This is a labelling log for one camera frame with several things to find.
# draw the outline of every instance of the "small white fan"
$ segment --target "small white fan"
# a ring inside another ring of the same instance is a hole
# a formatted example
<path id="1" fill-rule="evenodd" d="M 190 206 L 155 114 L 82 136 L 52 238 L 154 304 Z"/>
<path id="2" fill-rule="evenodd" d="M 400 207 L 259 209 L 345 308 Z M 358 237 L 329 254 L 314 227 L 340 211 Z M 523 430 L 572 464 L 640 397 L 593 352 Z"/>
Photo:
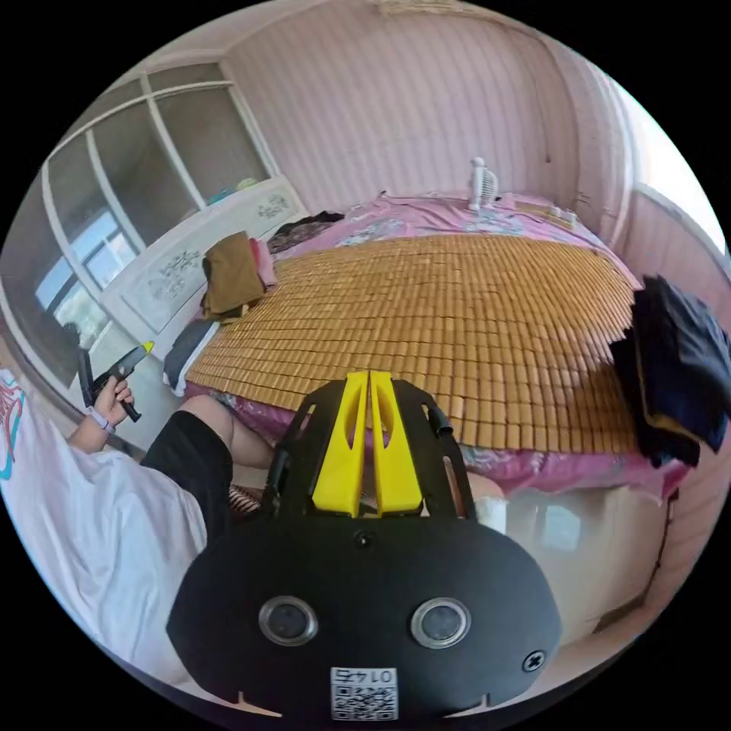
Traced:
<path id="1" fill-rule="evenodd" d="M 497 176 L 485 168 L 485 160 L 472 158 L 472 178 L 470 180 L 471 211 L 479 211 L 494 203 L 497 197 Z"/>

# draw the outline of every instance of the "pile of clothes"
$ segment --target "pile of clothes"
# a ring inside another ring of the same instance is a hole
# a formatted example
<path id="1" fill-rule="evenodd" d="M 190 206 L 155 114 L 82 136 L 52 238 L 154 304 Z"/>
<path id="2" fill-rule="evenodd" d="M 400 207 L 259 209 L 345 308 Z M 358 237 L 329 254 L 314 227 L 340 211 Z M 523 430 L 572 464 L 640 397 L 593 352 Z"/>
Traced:
<path id="1" fill-rule="evenodd" d="M 203 258 L 208 289 L 201 300 L 206 320 L 239 318 L 276 284 L 274 264 L 267 245 L 245 231 L 227 236 Z"/>
<path id="2" fill-rule="evenodd" d="M 286 223 L 269 240 L 269 251 L 272 254 L 281 254 L 303 241 L 309 241 L 344 218 L 342 213 L 320 211 L 317 215 L 309 215 L 293 223 Z"/>
<path id="3" fill-rule="evenodd" d="M 276 285 L 272 256 L 263 241 L 246 231 L 227 236 L 203 258 L 208 286 L 195 317 L 178 335 L 163 362 L 163 382 L 176 396 L 185 392 L 185 375 L 219 325 L 239 319 L 265 291 Z"/>
<path id="4" fill-rule="evenodd" d="M 731 417 L 731 340 L 694 295 L 661 276 L 634 293 L 632 328 L 610 345 L 634 418 L 637 446 L 653 467 L 697 467 L 701 443 L 718 453 Z"/>

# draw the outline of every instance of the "white t-shirt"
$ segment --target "white t-shirt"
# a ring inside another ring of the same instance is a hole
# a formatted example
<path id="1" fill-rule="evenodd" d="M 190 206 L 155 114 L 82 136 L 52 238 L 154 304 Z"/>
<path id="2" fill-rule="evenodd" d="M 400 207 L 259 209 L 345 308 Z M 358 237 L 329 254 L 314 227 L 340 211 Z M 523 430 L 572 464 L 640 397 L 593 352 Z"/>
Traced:
<path id="1" fill-rule="evenodd" d="M 71 447 L 0 370 L 0 489 L 51 593 L 79 627 L 163 682 L 209 700 L 165 625 L 206 545 L 196 499 L 122 452 Z"/>

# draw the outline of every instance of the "mattress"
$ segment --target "mattress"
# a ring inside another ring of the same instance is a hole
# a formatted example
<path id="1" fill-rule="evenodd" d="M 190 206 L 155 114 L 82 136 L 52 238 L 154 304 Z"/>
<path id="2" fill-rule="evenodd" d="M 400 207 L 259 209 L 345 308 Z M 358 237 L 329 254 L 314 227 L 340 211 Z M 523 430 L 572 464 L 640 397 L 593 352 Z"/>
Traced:
<path id="1" fill-rule="evenodd" d="M 540 200 L 501 203 L 351 209 L 280 254 L 279 287 L 206 347 L 186 394 L 217 395 L 275 442 L 304 393 L 390 370 L 434 394 L 468 469 L 506 494 L 629 483 L 664 497 L 685 469 L 635 452 L 608 353 L 636 280 L 581 224 L 547 223 Z"/>

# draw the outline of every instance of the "bamboo mat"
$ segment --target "bamboo mat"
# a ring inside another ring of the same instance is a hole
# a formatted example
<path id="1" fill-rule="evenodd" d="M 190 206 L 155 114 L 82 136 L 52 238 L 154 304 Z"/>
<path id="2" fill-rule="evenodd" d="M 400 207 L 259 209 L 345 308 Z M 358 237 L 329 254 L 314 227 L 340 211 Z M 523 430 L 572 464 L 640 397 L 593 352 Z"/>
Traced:
<path id="1" fill-rule="evenodd" d="M 318 251 L 277 272 L 187 378 L 296 410 L 326 381 L 386 370 L 431 393 L 465 445 L 634 449 L 608 348 L 630 325 L 632 286 L 602 254 L 437 235 Z"/>

